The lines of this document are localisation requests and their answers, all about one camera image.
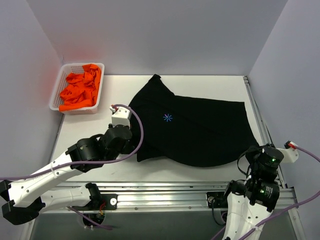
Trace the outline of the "black t-shirt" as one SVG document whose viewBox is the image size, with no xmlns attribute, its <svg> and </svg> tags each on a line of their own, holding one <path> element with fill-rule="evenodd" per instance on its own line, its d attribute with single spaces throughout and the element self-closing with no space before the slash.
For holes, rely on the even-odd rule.
<svg viewBox="0 0 320 240">
<path fill-rule="evenodd" d="M 258 146 L 245 104 L 175 95 L 154 75 L 129 107 L 137 161 L 166 157 L 192 167 L 231 163 Z"/>
</svg>

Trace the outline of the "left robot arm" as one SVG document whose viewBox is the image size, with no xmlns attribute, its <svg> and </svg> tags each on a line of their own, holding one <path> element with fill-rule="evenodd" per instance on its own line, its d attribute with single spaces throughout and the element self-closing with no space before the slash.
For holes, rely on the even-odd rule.
<svg viewBox="0 0 320 240">
<path fill-rule="evenodd" d="M 95 183 L 74 189 L 54 188 L 72 177 L 101 168 L 103 161 L 111 162 L 120 154 L 130 154 L 133 151 L 132 136 L 129 126 L 110 125 L 104 134 L 78 140 L 51 164 L 35 172 L 33 177 L 1 181 L 0 195 L 6 201 L 1 207 L 3 217 L 13 225 L 22 225 L 40 213 L 55 209 L 99 208 L 103 197 Z"/>
</svg>

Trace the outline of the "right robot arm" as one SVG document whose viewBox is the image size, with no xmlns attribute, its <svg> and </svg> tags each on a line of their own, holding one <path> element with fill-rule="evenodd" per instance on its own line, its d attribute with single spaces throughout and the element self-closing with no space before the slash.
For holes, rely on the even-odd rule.
<svg viewBox="0 0 320 240">
<path fill-rule="evenodd" d="M 222 193 L 227 205 L 224 240 L 257 240 L 263 225 L 257 224 L 273 213 L 280 197 L 276 182 L 284 155 L 274 145 L 252 146 L 240 157 L 249 163 L 244 180 L 232 180 Z"/>
</svg>

